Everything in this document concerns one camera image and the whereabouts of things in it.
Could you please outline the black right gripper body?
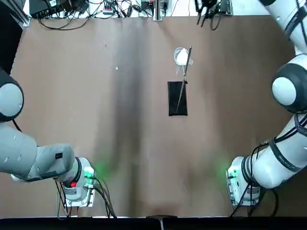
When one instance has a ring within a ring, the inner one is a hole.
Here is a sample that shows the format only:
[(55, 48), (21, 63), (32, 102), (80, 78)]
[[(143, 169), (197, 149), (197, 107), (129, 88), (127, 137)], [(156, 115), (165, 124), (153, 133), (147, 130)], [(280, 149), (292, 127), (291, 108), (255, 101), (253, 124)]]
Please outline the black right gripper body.
[(218, 11), (220, 9), (219, 0), (195, 0), (194, 4), (196, 12), (202, 12), (204, 8), (209, 12)]

